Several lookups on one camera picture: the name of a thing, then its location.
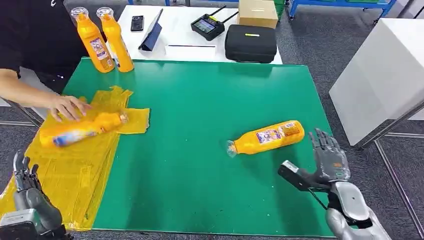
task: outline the black bag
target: black bag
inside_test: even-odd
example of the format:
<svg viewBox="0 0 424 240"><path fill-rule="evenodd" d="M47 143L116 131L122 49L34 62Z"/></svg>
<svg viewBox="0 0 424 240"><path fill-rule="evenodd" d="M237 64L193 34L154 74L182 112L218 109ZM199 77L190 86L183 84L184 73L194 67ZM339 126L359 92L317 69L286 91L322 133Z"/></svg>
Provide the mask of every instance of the black bag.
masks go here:
<svg viewBox="0 0 424 240"><path fill-rule="evenodd" d="M277 54L276 31L271 27L230 25L225 57L237 62L269 64Z"/></svg>

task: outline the metal table leg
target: metal table leg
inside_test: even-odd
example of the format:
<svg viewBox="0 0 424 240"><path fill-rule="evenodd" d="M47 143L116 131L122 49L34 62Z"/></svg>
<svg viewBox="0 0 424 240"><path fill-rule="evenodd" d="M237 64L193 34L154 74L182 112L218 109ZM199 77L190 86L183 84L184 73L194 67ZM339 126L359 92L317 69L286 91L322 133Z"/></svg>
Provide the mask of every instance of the metal table leg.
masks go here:
<svg viewBox="0 0 424 240"><path fill-rule="evenodd" d="M37 127L36 125L34 125L32 122L29 122L29 121L0 121L0 125Z"/></svg>
<svg viewBox="0 0 424 240"><path fill-rule="evenodd" d="M16 109L18 112L20 112L21 114L23 114L33 125L34 127L41 127L42 122L40 120L38 120L35 116L33 116L30 112L28 112L24 107L22 107L20 104L13 102L13 101L9 101L4 99L4 101L6 103L8 103L12 108ZM27 126L26 124L27 122L23 122L23 124L25 125L18 125L18 126Z"/></svg>
<svg viewBox="0 0 424 240"><path fill-rule="evenodd" d="M424 139L424 134L417 134L417 133L388 132L384 136L397 137L397 138L410 138L410 139Z"/></svg>
<svg viewBox="0 0 424 240"><path fill-rule="evenodd" d="M404 188L401 185L401 182L399 181L398 176L395 173L395 170L392 167L392 164L390 163L389 159L387 158L386 153L384 152L379 140L374 140L375 146L378 149L378 152L380 153L381 157L383 158L384 165L387 168L388 173L390 174L391 179L394 182L394 185L396 186L397 191L400 194L400 197L402 198L403 203L405 204L406 209L408 210L408 213L410 217L412 218L413 224L415 225L416 230L418 231L419 237L421 239L424 239L424 229L421 225L420 220L417 217L417 214L414 211L414 208L412 207L412 204L405 193Z"/></svg>
<svg viewBox="0 0 424 240"><path fill-rule="evenodd" d="M369 140L367 140L360 147L362 149L367 148L368 145L370 145L374 140L377 140L377 139L381 138L382 136L386 135L393 128L395 128L397 125L399 125L403 120L409 119L410 117L412 117L413 115L415 115L416 113L418 113L423 108L424 108L424 99L421 102L419 102L418 104L416 104L415 106L413 106L410 110L408 110L407 112L405 112L404 114L402 114L396 120L394 120L393 122L391 122L389 125L387 125L385 128L383 128L381 131L379 131L378 133L376 133L374 136L372 136Z"/></svg>

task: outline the orange bottle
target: orange bottle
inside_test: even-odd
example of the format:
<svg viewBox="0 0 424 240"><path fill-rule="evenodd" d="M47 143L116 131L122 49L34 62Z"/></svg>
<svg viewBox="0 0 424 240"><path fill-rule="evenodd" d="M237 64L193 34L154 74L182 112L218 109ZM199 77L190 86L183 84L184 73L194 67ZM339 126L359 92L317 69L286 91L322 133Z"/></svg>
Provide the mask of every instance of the orange bottle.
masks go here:
<svg viewBox="0 0 424 240"><path fill-rule="evenodd" d="M101 73L112 71L115 65L99 28L89 18L89 11L84 7L76 7L70 11L70 15L76 20L79 37L95 68Z"/></svg>
<svg viewBox="0 0 424 240"><path fill-rule="evenodd" d="M243 134L235 141L228 141L227 153L230 157L236 154L256 154L300 142L305 130L296 120L281 122Z"/></svg>
<svg viewBox="0 0 424 240"><path fill-rule="evenodd" d="M39 139L43 147L64 147L87 137L109 132L128 122L125 113L102 112L94 120L75 121L56 127L40 128Z"/></svg>
<svg viewBox="0 0 424 240"><path fill-rule="evenodd" d="M97 10L97 16L101 20L103 32L110 46L110 53L115 59L120 72L126 73L134 69L127 47L121 37L121 27L115 21L114 11L110 7L101 7Z"/></svg>

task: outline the gray carpet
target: gray carpet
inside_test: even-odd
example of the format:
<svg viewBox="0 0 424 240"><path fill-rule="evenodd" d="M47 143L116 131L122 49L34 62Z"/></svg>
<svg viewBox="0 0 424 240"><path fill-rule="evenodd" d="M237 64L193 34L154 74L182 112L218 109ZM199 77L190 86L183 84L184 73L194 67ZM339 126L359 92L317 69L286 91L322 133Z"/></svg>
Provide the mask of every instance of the gray carpet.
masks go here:
<svg viewBox="0 0 424 240"><path fill-rule="evenodd" d="M91 1L81 0L90 5ZM124 1L117 2L116 14L119 16ZM67 0L68 7L75 0ZM141 0L138 4L163 5L164 1ZM175 5L184 4L178 0ZM192 1L193 7L216 7L224 3ZM227 3L236 7L236 3ZM277 43L285 64L307 65L312 74L322 105L334 136L346 150L352 173L351 181L362 191L366 202L375 211L382 225L394 240L419 239L417 231L397 193L383 161L374 145L366 150L356 150L349 146L337 113L328 95L330 87L343 71L349 60L358 50L373 28L373 20L380 14L378 10L363 12L357 8L300 6L296 19L288 22L285 12L278 25ZM18 119L20 116L9 108L0 108L0 119ZM398 132L424 132L421 122L408 122L398 127ZM29 127L0 127L0 191L11 175L11 162L6 156L15 149L24 149L32 140L34 129ZM422 141L384 137L380 140L397 174L409 195L411 202L424 222L424 167ZM142 233L116 231L75 232L77 239L175 239L175 240L264 240L285 239L280 237L250 237L175 233Z"/></svg>

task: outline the person's arm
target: person's arm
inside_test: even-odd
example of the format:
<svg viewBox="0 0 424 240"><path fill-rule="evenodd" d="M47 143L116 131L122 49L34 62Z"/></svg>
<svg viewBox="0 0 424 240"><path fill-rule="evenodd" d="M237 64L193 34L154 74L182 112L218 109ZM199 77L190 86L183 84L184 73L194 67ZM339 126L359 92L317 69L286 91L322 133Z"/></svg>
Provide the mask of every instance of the person's arm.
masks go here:
<svg viewBox="0 0 424 240"><path fill-rule="evenodd" d="M15 71L4 68L0 68L0 97L26 106L50 109L58 121L61 120L58 112L70 120L78 120L75 108L78 108L83 115L86 109L90 108L87 103L74 96L60 96L27 85L18 79Z"/></svg>
<svg viewBox="0 0 424 240"><path fill-rule="evenodd" d="M23 61L22 49L29 29L28 2L0 0L0 98L31 107L48 108L58 121L61 120L58 112L70 120L77 120L75 108L84 115L90 107L88 104L73 96L59 96L39 90L18 79Z"/></svg>

